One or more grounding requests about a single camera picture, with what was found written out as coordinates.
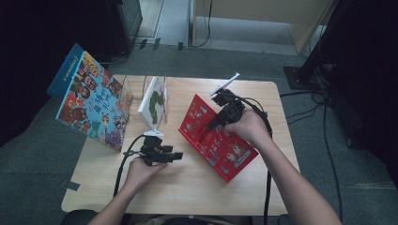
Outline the light blue monster picture book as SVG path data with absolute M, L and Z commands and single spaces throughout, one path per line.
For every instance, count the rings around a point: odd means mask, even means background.
M 122 78 L 116 78 L 84 51 L 56 119 L 120 151 L 131 102 Z

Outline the dark curtain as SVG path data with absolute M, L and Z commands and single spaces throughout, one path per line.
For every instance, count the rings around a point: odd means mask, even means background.
M 0 147 L 22 134 L 77 43 L 104 58 L 105 0 L 0 0 Z
M 332 86 L 360 120 L 354 136 L 398 188 L 398 0 L 341 0 L 328 33 Z

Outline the black stand base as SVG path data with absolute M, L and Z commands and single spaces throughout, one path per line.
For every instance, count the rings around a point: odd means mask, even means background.
M 284 67 L 283 72 L 290 88 L 294 90 L 327 90 L 330 86 L 321 67 L 310 70 L 303 67 Z

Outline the white caterpillar picture book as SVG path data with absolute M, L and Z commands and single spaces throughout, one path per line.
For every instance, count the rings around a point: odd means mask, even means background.
M 152 133 L 158 133 L 165 112 L 165 102 L 165 85 L 159 77 L 153 77 L 138 108 L 138 113 L 141 114 Z

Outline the clear acrylic book rack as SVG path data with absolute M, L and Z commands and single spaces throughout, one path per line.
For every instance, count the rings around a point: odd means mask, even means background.
M 168 101 L 168 90 L 167 90 L 167 78 L 165 76 L 133 76 L 133 75 L 122 76 L 123 87 L 126 88 L 127 92 L 132 95 L 131 105 L 136 108 L 137 112 L 141 104 L 141 101 L 145 95 L 145 91 L 147 87 L 150 85 L 153 77 L 159 77 L 165 85 L 165 97 L 166 97 L 165 112 L 166 112 L 166 105 Z

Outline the dark blue picture book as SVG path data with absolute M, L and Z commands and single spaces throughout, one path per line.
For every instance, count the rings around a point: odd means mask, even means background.
M 47 89 L 46 93 L 59 101 L 61 101 L 67 91 L 69 90 L 69 85 L 72 81 L 72 77 L 77 71 L 77 67 L 81 62 L 84 49 L 75 43 L 69 51 L 69 54 L 65 58 L 60 69 L 58 69 L 52 83 Z

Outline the person's clothing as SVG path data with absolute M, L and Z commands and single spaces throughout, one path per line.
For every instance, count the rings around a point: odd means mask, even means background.
M 249 216 L 132 215 L 126 225 L 253 225 Z

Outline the red picture book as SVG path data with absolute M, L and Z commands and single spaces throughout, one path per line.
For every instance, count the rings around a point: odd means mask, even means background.
M 215 116 L 216 112 L 195 94 L 178 131 L 229 183 L 258 156 L 258 152 L 235 133 L 226 133 L 222 126 L 209 129 L 207 124 Z

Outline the light wooden cabinet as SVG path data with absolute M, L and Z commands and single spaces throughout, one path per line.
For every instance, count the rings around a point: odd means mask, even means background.
M 303 53 L 315 30 L 326 24 L 338 0 L 192 0 L 196 18 L 210 16 L 234 20 L 286 23 L 298 53 Z

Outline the person's right hand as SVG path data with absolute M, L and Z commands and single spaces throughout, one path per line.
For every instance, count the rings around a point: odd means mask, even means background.
M 273 145 L 264 121 L 254 110 L 245 110 L 237 122 L 226 125 L 224 130 L 236 133 L 258 150 L 269 149 Z

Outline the person's left hand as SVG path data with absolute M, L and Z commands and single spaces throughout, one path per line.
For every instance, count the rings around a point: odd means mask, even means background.
M 156 173 L 165 169 L 167 166 L 167 163 L 148 166 L 141 157 L 136 157 L 130 162 L 129 171 L 123 188 L 126 188 L 129 191 L 138 191 Z

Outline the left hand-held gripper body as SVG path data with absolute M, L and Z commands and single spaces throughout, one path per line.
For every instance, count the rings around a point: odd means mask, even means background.
M 140 149 L 140 156 L 144 159 L 147 166 L 152 166 L 154 163 L 163 163 L 161 155 L 162 139 L 156 136 L 145 136 L 143 145 Z

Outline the dark cabinet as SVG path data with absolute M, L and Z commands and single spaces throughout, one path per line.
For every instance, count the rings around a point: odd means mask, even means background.
M 107 0 L 119 53 L 129 53 L 143 21 L 139 0 Z

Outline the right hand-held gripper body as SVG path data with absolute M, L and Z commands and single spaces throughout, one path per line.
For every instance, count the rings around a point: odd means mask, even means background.
M 244 105 L 241 102 L 240 97 L 236 96 L 232 91 L 233 95 L 230 97 L 222 96 L 220 94 L 221 89 L 227 89 L 227 86 L 239 76 L 237 72 L 231 79 L 224 84 L 219 84 L 216 89 L 211 91 L 209 95 L 212 100 L 220 107 L 221 112 L 225 115 L 226 125 L 237 122 L 244 110 Z

